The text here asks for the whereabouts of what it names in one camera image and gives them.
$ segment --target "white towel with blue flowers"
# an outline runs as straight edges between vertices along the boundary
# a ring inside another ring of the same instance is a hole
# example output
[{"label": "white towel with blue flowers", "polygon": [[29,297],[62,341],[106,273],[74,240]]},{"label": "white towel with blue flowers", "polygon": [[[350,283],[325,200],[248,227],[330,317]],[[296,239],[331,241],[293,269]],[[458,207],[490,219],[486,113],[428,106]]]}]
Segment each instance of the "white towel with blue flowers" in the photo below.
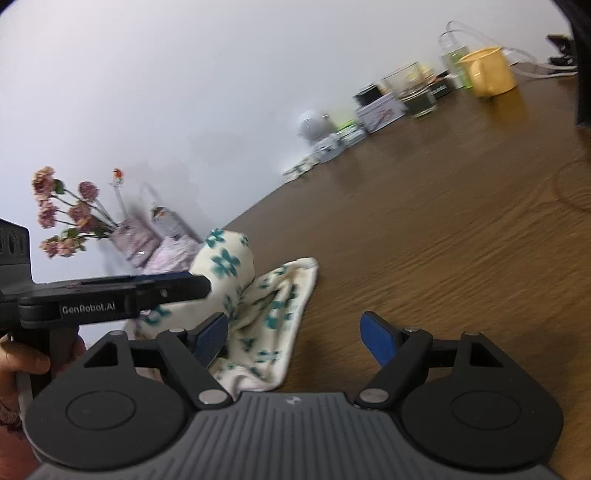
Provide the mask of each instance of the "white towel with blue flowers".
[{"label": "white towel with blue flowers", "polygon": [[245,390],[272,390],[287,373],[317,270],[314,258],[300,258],[254,279],[246,236],[215,229],[190,268],[211,281],[209,297],[159,307],[134,321],[134,334],[154,338],[173,327],[190,330],[212,313],[225,312],[228,341],[210,373],[234,398]]}]

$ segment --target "pink flower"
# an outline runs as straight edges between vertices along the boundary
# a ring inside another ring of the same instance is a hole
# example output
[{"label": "pink flower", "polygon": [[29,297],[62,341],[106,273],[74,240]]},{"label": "pink flower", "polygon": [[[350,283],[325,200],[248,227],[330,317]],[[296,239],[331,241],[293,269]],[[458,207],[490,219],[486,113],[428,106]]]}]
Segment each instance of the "pink flower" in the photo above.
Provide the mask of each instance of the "pink flower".
[{"label": "pink flower", "polygon": [[57,249],[59,245],[59,239],[56,236],[52,236],[47,240],[43,240],[39,245],[39,248],[43,250],[49,258],[53,258],[57,255]]},{"label": "pink flower", "polygon": [[78,185],[78,192],[80,192],[80,196],[88,202],[94,202],[99,195],[99,189],[90,181],[80,182],[80,185]]},{"label": "pink flower", "polygon": [[59,241],[57,253],[60,257],[71,257],[76,252],[76,243],[73,238],[64,238]]},{"label": "pink flower", "polygon": [[91,216],[81,218],[76,222],[76,226],[80,233],[91,233],[96,226],[96,218]]},{"label": "pink flower", "polygon": [[31,185],[33,186],[33,196],[36,201],[42,202],[51,197],[55,183],[52,175],[55,172],[51,167],[43,167],[33,175]]},{"label": "pink flower", "polygon": [[37,214],[37,222],[43,228],[51,228],[56,225],[56,212],[58,208],[49,200],[43,200],[39,204],[39,213]]},{"label": "pink flower", "polygon": [[86,202],[78,202],[68,209],[68,215],[76,223],[90,216],[90,207]]}]

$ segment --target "white round object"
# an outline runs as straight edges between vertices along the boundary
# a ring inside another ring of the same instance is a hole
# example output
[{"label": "white round object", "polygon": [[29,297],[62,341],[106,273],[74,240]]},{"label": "white round object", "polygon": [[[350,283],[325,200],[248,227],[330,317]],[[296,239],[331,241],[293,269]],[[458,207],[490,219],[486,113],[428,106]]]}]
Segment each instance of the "white round object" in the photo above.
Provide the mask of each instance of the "white round object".
[{"label": "white round object", "polygon": [[333,125],[317,110],[308,110],[298,118],[298,136],[314,144],[334,133]]}]

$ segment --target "human hand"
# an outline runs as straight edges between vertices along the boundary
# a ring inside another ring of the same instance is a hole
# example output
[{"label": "human hand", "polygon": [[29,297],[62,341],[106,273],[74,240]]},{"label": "human hand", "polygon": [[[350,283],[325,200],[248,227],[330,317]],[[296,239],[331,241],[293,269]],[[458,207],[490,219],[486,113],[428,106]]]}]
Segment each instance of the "human hand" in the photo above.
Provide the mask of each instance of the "human hand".
[{"label": "human hand", "polygon": [[[86,351],[84,341],[78,337],[69,363]],[[13,342],[7,336],[0,339],[0,403],[7,409],[18,411],[18,391],[15,380],[16,372],[26,372],[33,375],[43,375],[51,367],[47,355],[22,343]],[[64,365],[60,372],[67,368]]]}]

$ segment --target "white wall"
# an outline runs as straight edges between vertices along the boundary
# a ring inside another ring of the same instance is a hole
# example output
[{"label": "white wall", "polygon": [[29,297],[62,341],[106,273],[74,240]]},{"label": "white wall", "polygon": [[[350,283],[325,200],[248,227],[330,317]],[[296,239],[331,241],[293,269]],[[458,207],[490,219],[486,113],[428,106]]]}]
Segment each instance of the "white wall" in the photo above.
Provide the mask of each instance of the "white wall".
[{"label": "white wall", "polygon": [[[33,245],[49,236],[29,187],[44,165],[71,187],[94,181],[119,213],[107,182],[120,167],[128,204],[149,207],[149,182],[206,233],[307,152],[301,111],[346,119],[368,82],[412,60],[439,67],[452,18],[540,58],[554,53],[547,33],[568,32],[549,0],[18,0],[0,17],[0,215]],[[33,270],[128,267],[106,244],[51,261],[34,249]]]}]

